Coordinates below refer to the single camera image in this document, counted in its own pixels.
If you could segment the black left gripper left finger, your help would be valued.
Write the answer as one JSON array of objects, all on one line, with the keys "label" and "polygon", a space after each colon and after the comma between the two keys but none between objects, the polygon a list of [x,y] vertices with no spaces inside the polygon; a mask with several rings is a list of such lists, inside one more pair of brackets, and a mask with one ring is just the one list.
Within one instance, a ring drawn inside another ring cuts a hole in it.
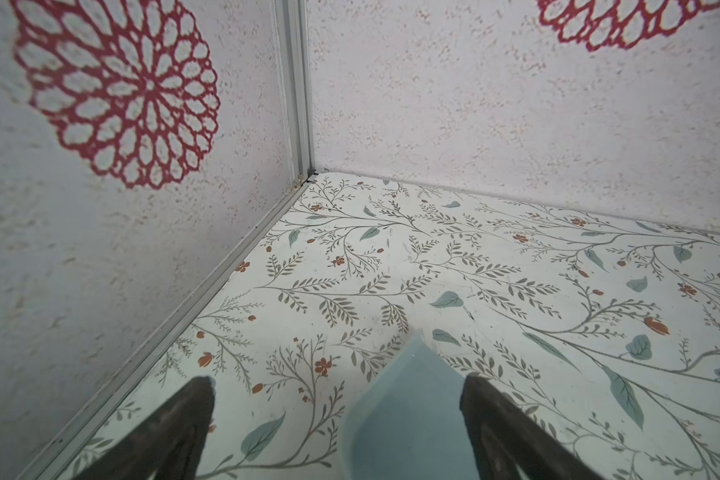
[{"label": "black left gripper left finger", "polygon": [[214,381],[198,376],[165,401],[78,479],[194,479],[215,405]]}]

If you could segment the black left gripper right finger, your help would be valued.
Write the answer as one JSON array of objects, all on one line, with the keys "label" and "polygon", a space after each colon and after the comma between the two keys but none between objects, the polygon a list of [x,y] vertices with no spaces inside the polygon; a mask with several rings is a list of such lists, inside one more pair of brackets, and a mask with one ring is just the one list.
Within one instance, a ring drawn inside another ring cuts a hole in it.
[{"label": "black left gripper right finger", "polygon": [[481,479],[601,479],[487,379],[468,375],[459,407]]}]

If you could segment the light blue plastic dustpan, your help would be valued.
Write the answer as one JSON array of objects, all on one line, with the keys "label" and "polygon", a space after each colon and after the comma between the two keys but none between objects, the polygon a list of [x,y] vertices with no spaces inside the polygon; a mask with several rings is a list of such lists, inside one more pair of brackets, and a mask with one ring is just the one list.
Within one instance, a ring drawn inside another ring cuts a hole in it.
[{"label": "light blue plastic dustpan", "polygon": [[419,333],[371,381],[343,420],[345,479],[477,479],[460,399],[465,378]]}]

